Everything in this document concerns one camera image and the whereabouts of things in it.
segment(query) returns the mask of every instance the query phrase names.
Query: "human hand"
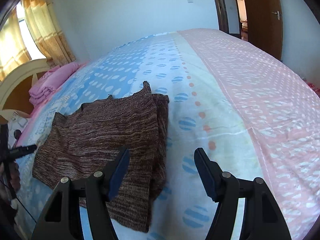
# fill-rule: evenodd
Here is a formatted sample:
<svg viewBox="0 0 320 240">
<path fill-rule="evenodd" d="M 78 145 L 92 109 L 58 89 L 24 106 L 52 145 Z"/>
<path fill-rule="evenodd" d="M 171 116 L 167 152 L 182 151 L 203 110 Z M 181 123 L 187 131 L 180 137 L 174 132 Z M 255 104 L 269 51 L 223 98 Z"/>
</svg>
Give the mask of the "human hand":
<svg viewBox="0 0 320 240">
<path fill-rule="evenodd" d="M 18 164 L 15 162 L 9 163 L 9 170 L 11 175 L 10 184 L 12 185 L 15 192 L 17 192 L 20 189 L 20 172 L 19 172 Z M 1 163 L 0 180 L 2 182 L 3 182 L 3 174 L 4 174 L 4 165 L 3 163 Z M 9 201 L 7 191 L 5 190 L 5 186 L 2 183 L 0 183 L 0 197 L 5 201 Z"/>
</svg>

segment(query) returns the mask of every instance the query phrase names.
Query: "window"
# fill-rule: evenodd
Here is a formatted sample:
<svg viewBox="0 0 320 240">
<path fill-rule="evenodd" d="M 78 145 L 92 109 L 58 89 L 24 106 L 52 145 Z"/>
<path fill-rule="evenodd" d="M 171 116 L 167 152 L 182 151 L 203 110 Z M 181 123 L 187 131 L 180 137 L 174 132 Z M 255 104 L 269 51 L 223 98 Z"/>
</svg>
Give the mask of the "window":
<svg viewBox="0 0 320 240">
<path fill-rule="evenodd" d="M 21 5 L 21 2 L 19 2 L 17 5 L 17 16 L 18 16 L 22 39 L 24 41 L 24 44 L 27 47 L 27 50 L 31 56 L 31 59 L 34 60 L 39 58 L 45 58 L 45 56 L 39 51 L 38 47 L 36 46 L 35 42 L 32 39 L 32 36 L 30 34 L 30 31 L 28 29 L 27 23 L 24 18 L 24 9 Z"/>
</svg>

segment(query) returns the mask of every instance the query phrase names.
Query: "door handle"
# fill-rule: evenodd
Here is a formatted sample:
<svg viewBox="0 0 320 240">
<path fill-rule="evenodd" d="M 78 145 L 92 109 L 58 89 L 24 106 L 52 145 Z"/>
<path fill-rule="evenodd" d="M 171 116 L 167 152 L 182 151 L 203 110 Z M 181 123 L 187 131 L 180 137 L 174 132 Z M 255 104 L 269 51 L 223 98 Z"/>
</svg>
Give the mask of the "door handle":
<svg viewBox="0 0 320 240">
<path fill-rule="evenodd" d="M 278 20 L 280 21 L 280 12 L 279 12 L 279 11 L 271 12 L 271 13 L 276 14 L 276 15 L 277 15 L 277 17 L 278 17 Z"/>
</svg>

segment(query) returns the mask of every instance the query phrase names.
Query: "black cable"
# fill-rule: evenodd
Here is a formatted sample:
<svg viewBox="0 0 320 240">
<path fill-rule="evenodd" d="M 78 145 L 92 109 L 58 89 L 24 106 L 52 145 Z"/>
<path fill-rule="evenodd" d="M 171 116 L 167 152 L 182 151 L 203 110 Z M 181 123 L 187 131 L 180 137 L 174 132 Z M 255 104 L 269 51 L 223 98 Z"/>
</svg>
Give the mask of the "black cable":
<svg viewBox="0 0 320 240">
<path fill-rule="evenodd" d="M 5 186 L 7 187 L 8 189 L 10 189 L 1 179 L 0 179 L 0 182 Z M 37 223 L 37 221 L 33 218 L 33 216 L 30 214 L 30 212 L 28 211 L 28 209 L 25 208 L 25 206 L 21 203 L 21 201 L 18 199 L 17 197 L 17 200 L 19 201 L 19 203 L 21 204 L 21 206 L 28 212 L 28 214 L 30 215 L 30 217 L 33 219 L 33 221 L 35 223 Z"/>
</svg>

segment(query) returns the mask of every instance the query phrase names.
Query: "folded pink blanket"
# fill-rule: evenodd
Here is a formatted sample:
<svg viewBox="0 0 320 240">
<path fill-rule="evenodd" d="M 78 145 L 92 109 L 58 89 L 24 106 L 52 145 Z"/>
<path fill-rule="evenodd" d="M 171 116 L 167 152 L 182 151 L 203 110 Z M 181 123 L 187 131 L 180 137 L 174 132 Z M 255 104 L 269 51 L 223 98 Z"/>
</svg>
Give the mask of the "folded pink blanket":
<svg viewBox="0 0 320 240">
<path fill-rule="evenodd" d="M 30 103 L 34 106 L 44 101 L 52 92 L 56 91 L 78 68 L 83 66 L 76 62 L 71 62 L 62 67 L 55 67 L 44 74 L 38 82 L 29 90 Z"/>
</svg>

